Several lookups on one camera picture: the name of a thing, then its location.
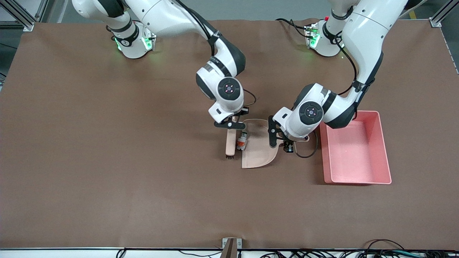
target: green led light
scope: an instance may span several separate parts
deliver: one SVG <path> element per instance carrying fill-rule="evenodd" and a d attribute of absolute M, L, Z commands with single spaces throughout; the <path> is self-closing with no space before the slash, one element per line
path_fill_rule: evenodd
<path fill-rule="evenodd" d="M 144 43 L 144 45 L 145 45 L 145 48 L 146 48 L 147 50 L 150 50 L 150 49 L 152 48 L 152 46 L 151 46 L 151 40 L 145 39 L 145 38 L 142 38 L 142 39 L 143 39 L 143 43 Z"/>
<path fill-rule="evenodd" d="M 319 41 L 320 39 L 320 35 L 319 34 L 316 34 L 316 36 L 311 39 L 311 47 L 312 48 L 315 48 L 317 46 L 317 42 Z"/>
<path fill-rule="evenodd" d="M 118 50 L 119 50 L 119 51 L 122 51 L 122 50 L 121 50 L 121 47 L 119 46 L 118 40 L 117 40 L 116 38 L 115 38 L 115 42 L 116 42 L 116 45 L 118 46 Z"/>

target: black cable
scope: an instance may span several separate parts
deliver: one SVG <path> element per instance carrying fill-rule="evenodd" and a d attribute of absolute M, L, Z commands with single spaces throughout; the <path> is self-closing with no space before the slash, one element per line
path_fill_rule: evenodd
<path fill-rule="evenodd" d="M 374 240 L 373 242 L 371 242 L 371 243 L 368 245 L 368 247 L 367 247 L 367 249 L 366 249 L 366 251 L 365 251 L 365 258 L 368 258 L 368 252 L 369 252 L 371 246 L 372 246 L 373 244 L 377 243 L 377 242 L 382 242 L 382 241 L 384 241 L 384 242 L 390 242 L 390 243 L 396 244 L 396 245 L 398 245 L 402 250 L 405 250 L 405 248 L 404 248 L 403 246 L 401 246 L 399 243 L 397 243 L 397 242 L 395 242 L 395 241 L 392 241 L 392 240 L 389 240 L 389 239 L 376 239 L 376 240 Z"/>
<path fill-rule="evenodd" d="M 293 22 L 292 19 L 290 19 L 290 22 L 293 24 L 293 27 L 295 28 L 295 30 L 297 30 L 298 34 L 300 34 L 301 36 L 305 37 L 305 38 L 308 38 L 308 39 L 313 39 L 314 37 L 312 36 L 306 36 L 304 35 L 303 33 L 301 33 L 301 31 L 297 28 L 297 25 Z"/>
<path fill-rule="evenodd" d="M 355 253 L 355 252 L 362 252 L 362 250 L 354 250 L 354 251 L 350 251 L 350 252 L 348 252 L 348 253 L 343 252 L 343 253 L 340 255 L 339 258 L 346 258 L 347 256 L 349 256 L 349 255 L 351 255 L 351 254 L 353 254 L 353 253 Z"/>
<path fill-rule="evenodd" d="M 358 113 L 357 108 L 354 109 L 354 113 L 355 113 L 355 116 L 352 118 L 352 120 L 357 119 L 357 113 Z"/>
<path fill-rule="evenodd" d="M 126 248 L 119 250 L 119 251 L 116 253 L 116 258 L 123 258 L 124 255 L 126 254 L 126 251 L 127 251 Z"/>
<path fill-rule="evenodd" d="M 0 43 L 0 45 L 3 45 L 3 46 L 7 46 L 7 47 L 11 47 L 11 48 L 17 49 L 17 47 L 10 46 L 10 45 L 6 45 L 6 44 L 3 44 L 3 43 Z"/>
<path fill-rule="evenodd" d="M 309 251 L 310 254 L 313 254 L 313 255 L 315 255 L 315 256 L 318 257 L 318 258 L 326 258 L 326 256 L 324 256 L 322 253 L 317 252 L 318 254 L 316 254 L 316 252 L 315 252 L 315 251 Z"/>
<path fill-rule="evenodd" d="M 296 28 L 304 29 L 304 27 L 301 27 L 301 26 L 296 25 L 296 24 L 293 22 L 293 19 L 290 19 L 290 21 L 287 21 L 287 20 L 284 19 L 284 18 L 278 18 L 278 19 L 276 19 L 276 21 L 283 21 L 283 22 L 288 23 L 288 24 L 291 25 L 291 26 L 295 26 Z"/>
<path fill-rule="evenodd" d="M 333 256 L 331 253 L 329 253 L 329 252 L 317 251 L 317 250 L 312 250 L 312 251 L 311 251 L 311 253 L 312 253 L 313 255 L 315 255 L 315 256 L 317 256 L 316 253 L 318 253 L 318 254 L 320 255 L 321 258 L 328 258 L 326 255 L 323 254 L 323 252 L 324 252 L 324 253 L 327 253 L 327 254 L 330 255 L 331 257 L 334 257 L 334 256 Z"/>
<path fill-rule="evenodd" d="M 338 93 L 339 96 L 345 94 L 346 92 L 348 92 L 350 89 L 352 88 L 352 84 L 351 86 L 349 86 L 349 88 L 347 88 L 345 91 L 343 91 L 342 93 Z"/>
<path fill-rule="evenodd" d="M 252 92 L 250 92 L 250 91 L 248 91 L 246 89 L 244 89 L 244 91 L 247 92 L 248 94 L 252 95 L 252 97 L 253 97 L 253 102 L 250 103 L 250 104 L 244 105 L 244 106 L 245 107 L 249 107 L 249 106 L 255 104 L 257 102 L 257 97 L 255 96 L 255 94 L 253 94 Z"/>
<path fill-rule="evenodd" d="M 182 254 L 192 255 L 192 256 L 196 256 L 196 257 L 211 257 L 211 256 L 213 256 L 213 255 L 217 255 L 217 254 L 219 254 L 219 253 L 222 253 L 222 252 L 216 252 L 216 253 L 214 253 L 214 254 L 209 254 L 209 255 L 199 255 L 199 254 L 194 254 L 194 253 L 186 253 L 186 252 L 183 252 L 183 251 L 181 251 L 181 250 L 178 250 L 178 251 L 179 251 L 180 253 L 182 253 Z"/>
<path fill-rule="evenodd" d="M 283 255 L 280 251 L 276 251 L 277 257 L 278 258 L 287 258 L 285 255 Z"/>
<path fill-rule="evenodd" d="M 295 146 L 294 146 L 294 147 L 295 147 L 295 148 L 294 148 L 294 149 L 295 149 L 295 154 L 296 154 L 298 157 L 300 157 L 300 158 L 309 158 L 309 157 L 312 157 L 312 156 L 316 153 L 317 149 L 319 148 L 319 138 L 317 137 L 317 133 L 315 132 L 315 130 L 314 130 L 313 132 L 314 132 L 314 135 L 315 135 L 315 137 L 316 137 L 316 147 L 315 147 L 313 153 L 311 153 L 310 155 L 307 155 L 307 156 L 301 156 L 300 154 L 298 154 L 297 146 L 296 146 L 296 144 L 295 144 Z"/>
<path fill-rule="evenodd" d="M 309 253 L 303 252 L 303 258 L 304 258 L 305 256 L 307 256 L 308 258 L 313 258 L 313 257 L 309 256 Z"/>
<path fill-rule="evenodd" d="M 304 35 L 303 33 L 301 33 L 301 31 L 299 30 L 300 29 L 304 29 L 304 27 L 301 27 L 301 26 L 298 26 L 296 25 L 294 22 L 293 22 L 293 19 L 290 19 L 290 21 L 287 21 L 283 18 L 279 18 L 279 19 L 276 19 L 276 21 L 283 21 L 283 22 L 286 22 L 288 23 L 290 26 L 293 26 L 295 28 L 295 30 L 298 32 L 298 34 L 300 34 L 301 36 L 305 37 L 305 38 L 308 38 L 308 39 L 312 39 L 313 37 L 311 36 L 306 36 Z"/>
<path fill-rule="evenodd" d="M 349 61 L 351 62 L 352 64 L 352 67 L 354 68 L 354 80 L 357 79 L 357 68 L 355 67 L 355 64 L 354 64 L 354 61 L 352 60 L 352 58 L 346 53 L 346 51 L 344 51 L 344 49 L 341 47 L 340 43 L 342 40 L 340 40 L 338 42 L 338 35 L 341 34 L 343 31 L 340 31 L 338 32 L 336 35 L 335 35 L 335 39 L 334 39 L 334 42 L 335 44 L 338 45 L 338 47 L 340 48 L 341 52 L 343 52 L 343 54 L 349 59 Z"/>
<path fill-rule="evenodd" d="M 207 40 L 210 39 L 211 35 L 209 34 L 209 32 L 207 31 L 206 27 L 204 26 L 204 24 L 202 24 L 202 22 L 196 17 L 196 15 L 191 11 L 190 8 L 188 8 L 184 3 L 182 3 L 182 1 L 180 0 L 176 0 L 177 3 L 179 3 L 191 16 L 193 16 L 193 18 L 195 19 L 195 21 L 199 24 L 199 26 L 201 27 L 201 29 L 204 31 L 204 34 L 206 35 L 207 37 Z M 211 50 L 211 53 L 212 53 L 212 56 L 215 55 L 215 47 L 214 45 L 211 45 L 210 46 L 210 50 Z"/>
<path fill-rule="evenodd" d="M 277 253 L 275 252 L 270 252 L 270 253 L 267 253 L 267 254 L 264 254 L 262 256 L 260 256 L 260 258 L 271 258 L 270 255 L 276 255 Z"/>

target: gray floor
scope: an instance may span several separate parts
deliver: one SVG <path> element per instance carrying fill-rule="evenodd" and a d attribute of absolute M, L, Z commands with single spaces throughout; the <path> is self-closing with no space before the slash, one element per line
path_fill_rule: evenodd
<path fill-rule="evenodd" d="M 208 20 L 303 20 L 323 18 L 330 14 L 330 5 L 325 0 L 183 0 Z M 418 19 L 432 16 L 446 0 L 429 0 L 416 9 Z M 50 7 L 47 22 L 87 23 L 73 8 L 71 0 L 55 0 Z M 459 7 L 442 22 L 442 31 L 455 60 L 459 61 Z M 13 47 L 19 45 L 21 30 L 0 29 L 0 43 Z M 13 60 L 15 49 L 0 45 L 0 72 L 7 74 Z"/>

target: small bottle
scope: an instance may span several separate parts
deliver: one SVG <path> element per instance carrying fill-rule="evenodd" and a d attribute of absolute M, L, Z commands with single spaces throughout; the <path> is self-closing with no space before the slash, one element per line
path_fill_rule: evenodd
<path fill-rule="evenodd" d="M 242 132 L 241 137 L 237 139 L 236 148 L 238 150 L 243 151 L 246 149 L 246 147 L 247 147 L 247 133 Z"/>

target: metal clamp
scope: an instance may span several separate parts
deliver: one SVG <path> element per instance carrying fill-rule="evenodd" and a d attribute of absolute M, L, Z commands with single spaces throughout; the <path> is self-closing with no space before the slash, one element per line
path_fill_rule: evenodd
<path fill-rule="evenodd" d="M 221 32 L 219 30 L 216 30 L 212 36 L 210 36 L 210 38 L 207 40 L 207 42 L 209 42 L 209 45 L 213 46 L 215 44 L 215 42 L 217 42 L 217 40 L 220 38 L 221 36 Z"/>
<path fill-rule="evenodd" d="M 246 124 L 244 124 L 243 122 L 239 122 L 239 119 L 241 116 L 247 115 L 248 113 L 249 113 L 249 108 L 243 107 L 242 110 L 239 111 L 239 113 L 223 120 L 221 123 L 213 122 L 213 125 L 215 127 L 225 128 L 225 129 L 244 130 L 246 128 Z"/>
<path fill-rule="evenodd" d="M 276 121 L 273 120 L 273 116 L 268 117 L 268 134 L 269 134 L 269 147 L 276 148 L 277 147 L 277 140 L 282 140 L 282 146 L 284 147 L 284 151 L 287 153 L 294 152 L 294 141 L 288 139 L 284 132 L 280 128 L 278 128 L 278 124 Z M 309 136 L 306 136 L 304 140 L 308 141 Z"/>
<path fill-rule="evenodd" d="M 236 237 L 225 237 L 222 238 L 222 248 L 224 249 L 226 246 L 226 243 L 230 243 L 229 240 L 236 240 L 236 247 L 237 249 L 242 249 L 242 238 L 236 238 Z"/>

